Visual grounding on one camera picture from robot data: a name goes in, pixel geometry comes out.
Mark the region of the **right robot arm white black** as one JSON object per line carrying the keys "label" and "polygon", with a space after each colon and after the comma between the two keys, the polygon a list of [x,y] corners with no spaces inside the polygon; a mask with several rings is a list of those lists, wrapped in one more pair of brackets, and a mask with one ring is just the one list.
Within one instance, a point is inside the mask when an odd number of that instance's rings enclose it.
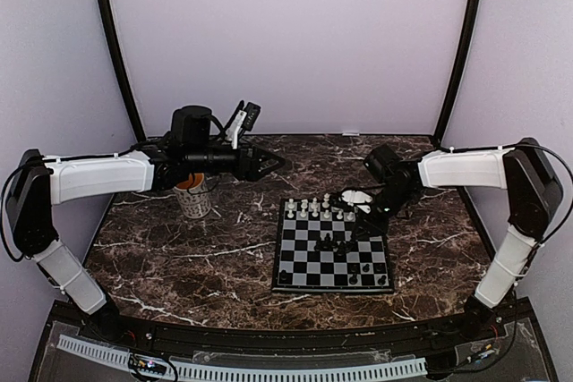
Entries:
{"label": "right robot arm white black", "polygon": [[470,298],[477,306],[457,322],[458,334],[467,341],[490,328],[489,310],[526,275],[536,252],[562,228],[563,223],[554,220],[565,195],[560,172],[572,173],[558,153],[534,138],[489,147],[439,148],[415,158],[402,158],[383,145],[364,165],[378,181],[379,192],[349,189],[341,199],[382,230],[420,191],[467,191],[495,249]]}

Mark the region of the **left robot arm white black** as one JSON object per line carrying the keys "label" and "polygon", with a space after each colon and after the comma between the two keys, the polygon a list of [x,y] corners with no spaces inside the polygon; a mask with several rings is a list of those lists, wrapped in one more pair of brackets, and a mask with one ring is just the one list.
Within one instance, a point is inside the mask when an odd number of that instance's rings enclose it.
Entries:
{"label": "left robot arm white black", "polygon": [[126,335],[125,321],[74,253],[53,221],[53,208],[102,199],[117,193],[168,191],[198,174],[230,174],[258,182],[285,159],[244,140],[260,107],[240,103],[227,123],[206,106],[176,109],[169,130],[123,151],[77,156],[47,156],[28,149],[1,190],[1,243],[14,263],[33,261],[56,288],[85,315],[108,343]]}

